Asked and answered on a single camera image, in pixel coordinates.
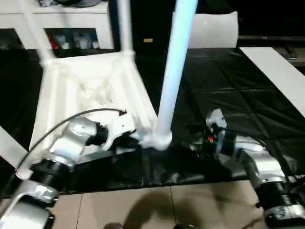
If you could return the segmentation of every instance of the red object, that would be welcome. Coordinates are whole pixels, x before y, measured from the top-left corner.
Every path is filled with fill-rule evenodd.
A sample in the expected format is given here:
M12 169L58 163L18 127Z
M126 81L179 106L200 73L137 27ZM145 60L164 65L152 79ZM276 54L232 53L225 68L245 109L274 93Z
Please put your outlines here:
M50 40L52 48L58 49L58 44L56 43L56 41L52 37L49 37L49 40Z
M213 137L208 137L208 140L210 141L210 142L213 142L214 141L214 138Z

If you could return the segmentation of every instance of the white shelf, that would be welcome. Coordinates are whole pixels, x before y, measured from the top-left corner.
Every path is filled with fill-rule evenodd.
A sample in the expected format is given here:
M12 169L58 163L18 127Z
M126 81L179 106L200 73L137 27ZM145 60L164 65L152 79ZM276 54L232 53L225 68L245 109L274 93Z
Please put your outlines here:
M108 2L100 2L87 8L69 8L61 6L40 7L36 0L28 0L33 13L107 13ZM0 0L0 14L21 13L17 0Z

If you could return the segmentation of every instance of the black tablecloth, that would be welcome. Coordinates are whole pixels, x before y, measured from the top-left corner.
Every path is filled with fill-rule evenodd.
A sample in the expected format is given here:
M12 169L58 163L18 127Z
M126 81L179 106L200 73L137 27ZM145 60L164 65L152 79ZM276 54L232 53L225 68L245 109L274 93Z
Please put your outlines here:
M82 54L94 54L85 51ZM75 55L62 52L60 57ZM7 52L1 63L1 126L29 147L42 70L29 52ZM159 109L166 55L136 55L140 75ZM202 161L182 147L193 125L221 108L228 128L263 139L289 173L305 172L305 119L273 83L238 49L189 50L175 108L171 147L163 152L136 150L77 165L64 192L94 192L246 178L211 159ZM0 161L1 184L13 168Z

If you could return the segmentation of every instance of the beige floor tile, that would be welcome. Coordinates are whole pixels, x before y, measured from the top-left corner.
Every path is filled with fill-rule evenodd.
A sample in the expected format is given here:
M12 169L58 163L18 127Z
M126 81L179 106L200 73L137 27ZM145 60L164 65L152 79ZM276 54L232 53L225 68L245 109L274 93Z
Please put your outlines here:
M81 195L60 196L55 207L50 209L55 215L52 229L76 229L81 206Z
M7 205L9 204L10 201L11 201L11 199L0 200L0 214L2 214L5 211Z
M196 229L266 229L249 181L171 187L177 223Z
M172 229L169 187L84 194L77 229L102 229L111 222L126 229Z

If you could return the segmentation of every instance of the white pole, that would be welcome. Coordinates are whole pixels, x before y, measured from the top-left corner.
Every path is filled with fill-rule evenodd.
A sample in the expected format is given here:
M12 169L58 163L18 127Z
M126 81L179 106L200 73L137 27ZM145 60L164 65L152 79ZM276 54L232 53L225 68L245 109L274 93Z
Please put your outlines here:
M177 0L167 54L158 124L153 133L155 148L166 149L171 140L171 124L198 0Z
M47 34L41 26L39 26L35 20L35 16L31 12L31 5L28 0L19 0L20 9L23 13L25 21L32 33L32 36L37 44L37 52L41 60L42 65L47 64L48 61L54 58L51 50L45 47L43 41L49 41Z
M133 54L130 0L118 0L121 51Z

